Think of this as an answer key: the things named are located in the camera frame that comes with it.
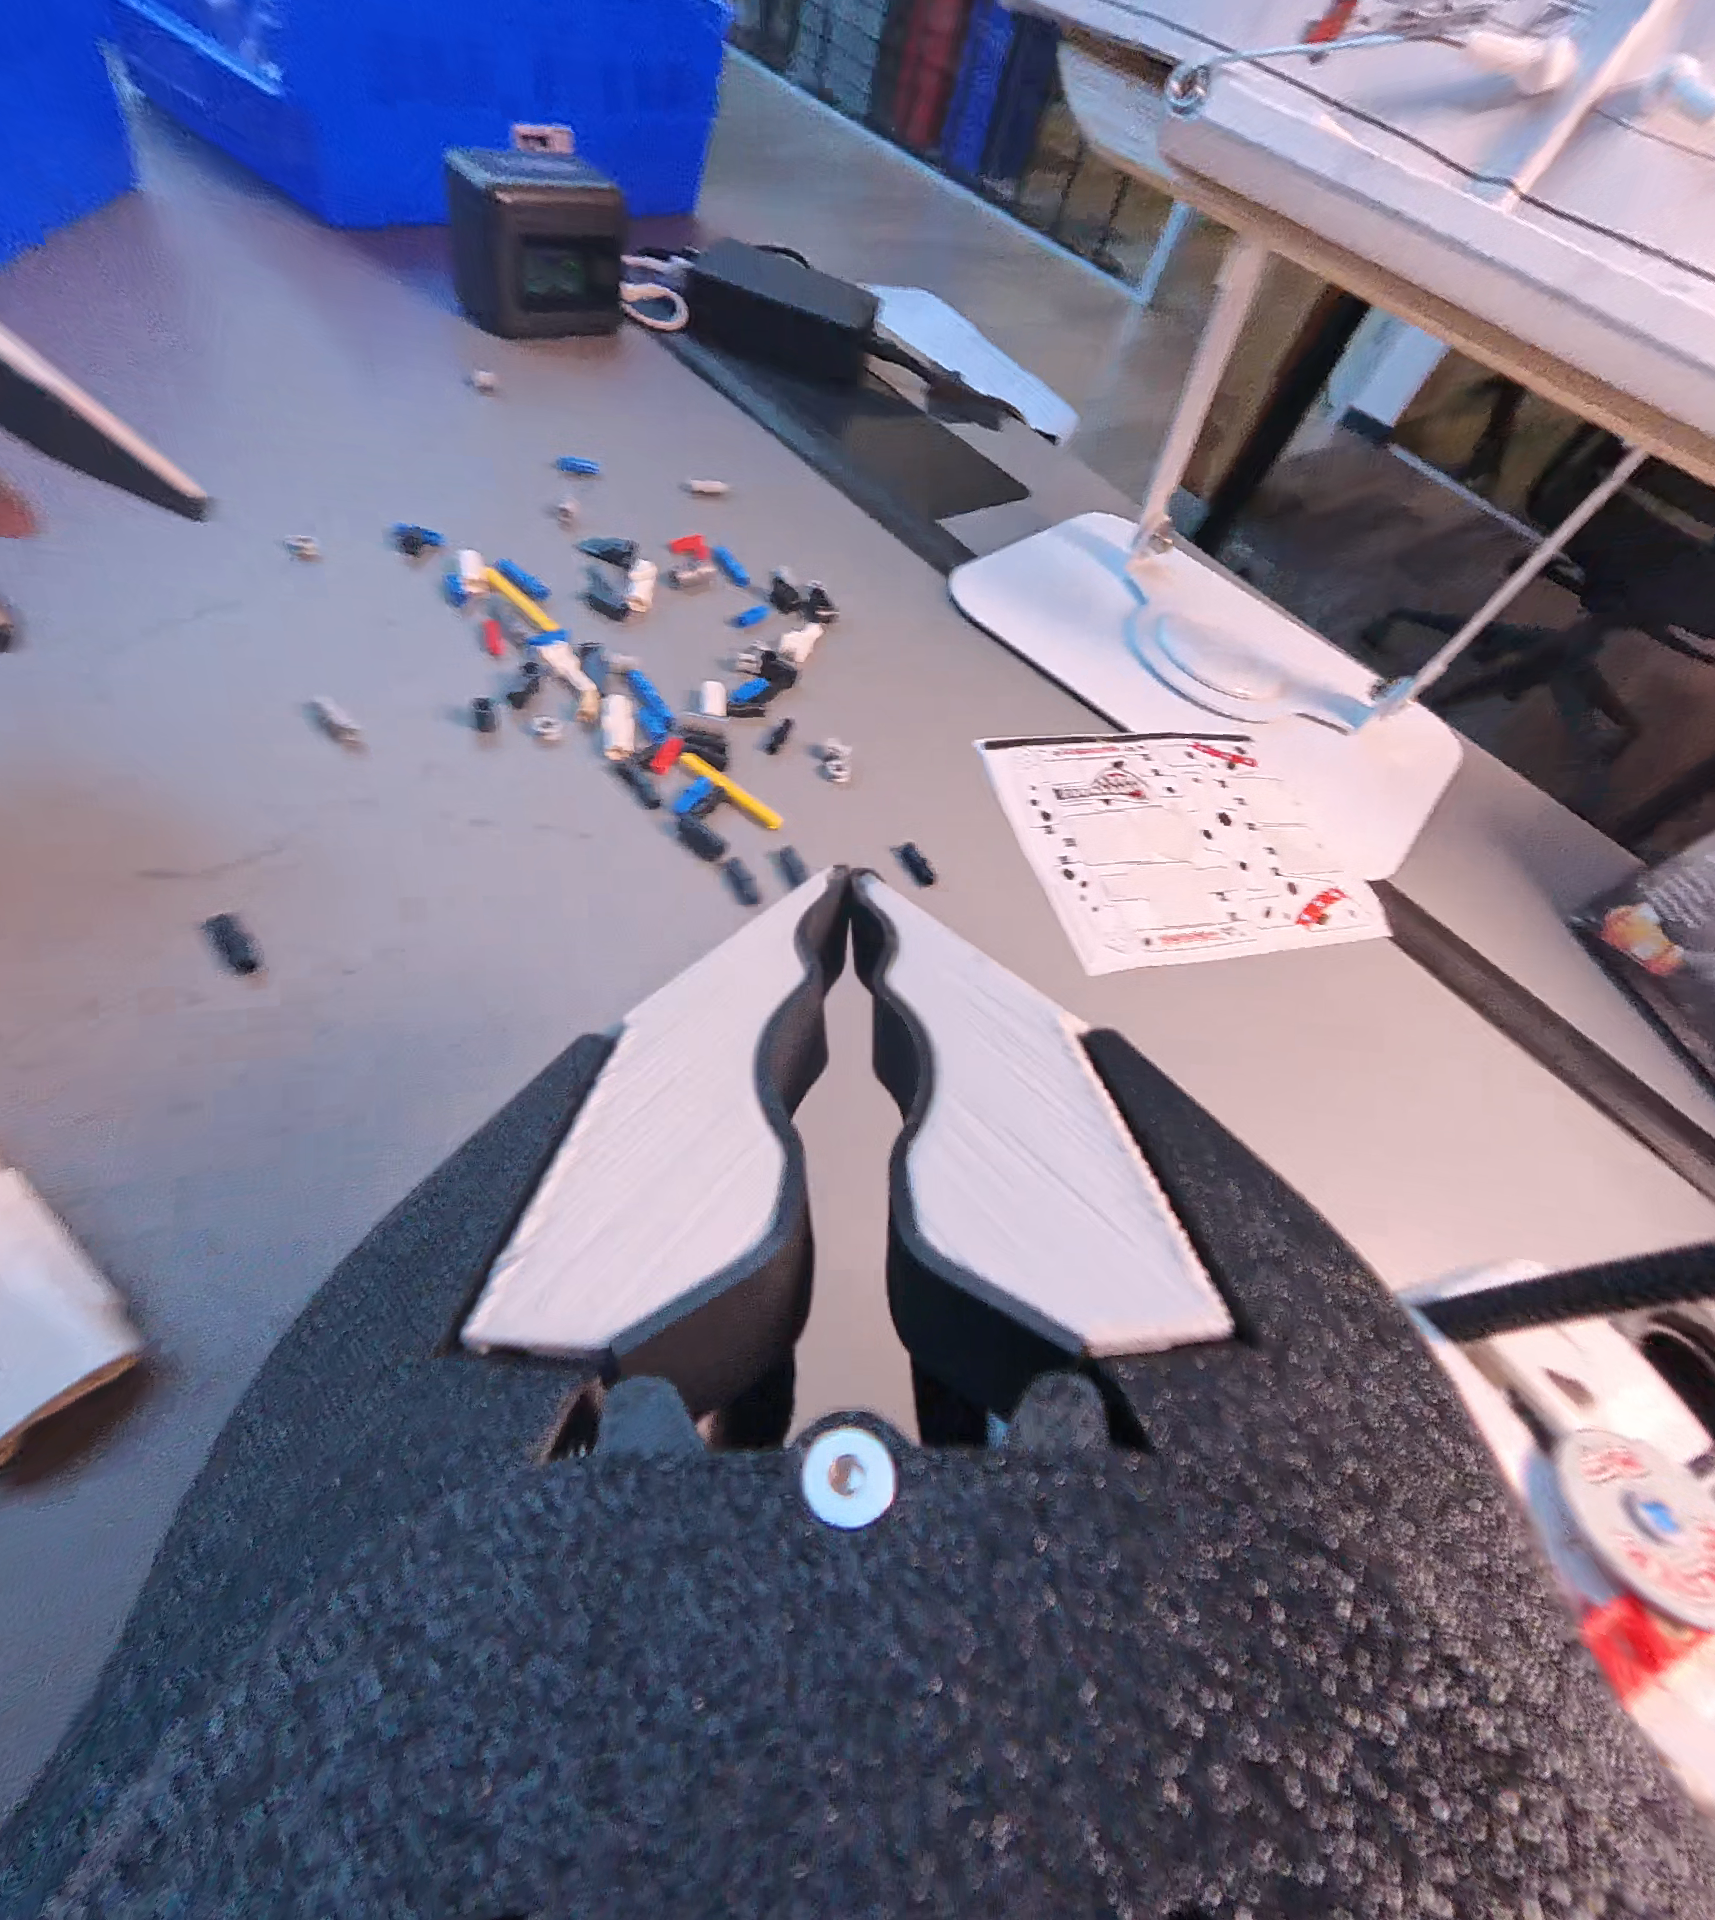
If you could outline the printed sticker sheet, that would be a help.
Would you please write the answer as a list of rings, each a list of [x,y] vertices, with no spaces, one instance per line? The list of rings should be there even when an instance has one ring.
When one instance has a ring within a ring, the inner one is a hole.
[[[1088,976],[1385,941],[1373,884],[1236,731],[976,743]]]

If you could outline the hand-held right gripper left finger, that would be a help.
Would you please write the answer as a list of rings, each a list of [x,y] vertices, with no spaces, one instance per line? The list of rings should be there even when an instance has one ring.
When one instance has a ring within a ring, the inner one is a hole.
[[[464,1349],[668,1379],[698,1419],[794,1357],[816,1270],[796,1111],[828,1060],[850,880],[808,876],[608,1031]]]

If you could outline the row of binders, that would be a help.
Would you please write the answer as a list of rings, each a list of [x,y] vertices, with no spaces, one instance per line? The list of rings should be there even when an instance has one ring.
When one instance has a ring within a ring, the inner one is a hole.
[[[1062,87],[1062,28],[998,1],[736,1],[732,43],[1088,266],[1158,295],[1186,213],[1102,157]]]

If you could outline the pile of small toy pieces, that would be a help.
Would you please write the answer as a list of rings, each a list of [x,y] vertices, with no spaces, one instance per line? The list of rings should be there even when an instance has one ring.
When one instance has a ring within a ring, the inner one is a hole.
[[[510,660],[516,642],[516,684],[502,697],[482,694],[466,708],[476,731],[494,734],[500,708],[510,708],[530,716],[534,740],[556,741],[562,735],[558,716],[532,708],[542,690],[556,681],[572,694],[576,724],[596,727],[602,759],[642,804],[660,806],[660,783],[672,772],[688,776],[672,811],[678,839],[700,858],[724,862],[742,876],[742,868],[726,858],[718,833],[704,823],[720,806],[766,831],[786,825],[772,804],[730,773],[726,727],[732,717],[766,716],[770,695],[796,685],[796,669],[836,616],[834,605],[820,597],[820,586],[806,596],[804,612],[812,617],[804,625],[786,634],[778,647],[758,646],[742,655],[738,671],[744,677],[738,684],[702,681],[698,706],[686,711],[672,708],[636,657],[590,642],[578,644],[574,630],[550,613],[550,588],[530,567],[508,556],[486,562],[476,548],[450,548],[436,527],[422,522],[396,522],[386,539],[392,552],[412,564],[438,556],[454,560],[440,576],[440,592],[458,612],[482,612],[478,631],[492,660]],[[610,622],[652,612],[660,584],[698,586],[720,567],[734,584],[750,586],[736,560],[702,536],[672,542],[678,566],[670,576],[634,539],[586,537],[576,552],[588,562],[582,603]]]

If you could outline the black cube device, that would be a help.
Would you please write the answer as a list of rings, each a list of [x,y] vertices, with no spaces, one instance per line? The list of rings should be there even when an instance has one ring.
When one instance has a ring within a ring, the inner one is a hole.
[[[452,278],[464,315],[500,339],[602,338],[624,323],[630,206],[582,156],[448,148]]]

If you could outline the black power adapter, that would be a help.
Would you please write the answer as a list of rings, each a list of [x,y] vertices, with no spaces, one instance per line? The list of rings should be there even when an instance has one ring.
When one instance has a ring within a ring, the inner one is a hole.
[[[684,266],[682,295],[688,336],[716,353],[834,388],[870,371],[876,295],[788,252],[720,239]]]

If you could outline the white black toy truck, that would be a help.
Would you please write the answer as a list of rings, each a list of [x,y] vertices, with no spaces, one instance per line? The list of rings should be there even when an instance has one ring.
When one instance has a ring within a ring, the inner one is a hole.
[[[1595,1666],[1715,1821],[1715,1444],[1623,1321],[1681,1332],[1715,1243],[1399,1295],[1493,1451]]]

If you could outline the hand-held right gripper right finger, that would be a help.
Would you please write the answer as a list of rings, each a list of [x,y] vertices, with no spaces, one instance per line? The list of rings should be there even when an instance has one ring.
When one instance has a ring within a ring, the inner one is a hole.
[[[1006,1419],[1040,1376],[1226,1341],[1234,1314],[1094,1029],[872,871],[852,957],[900,1109],[888,1298],[914,1368]]]

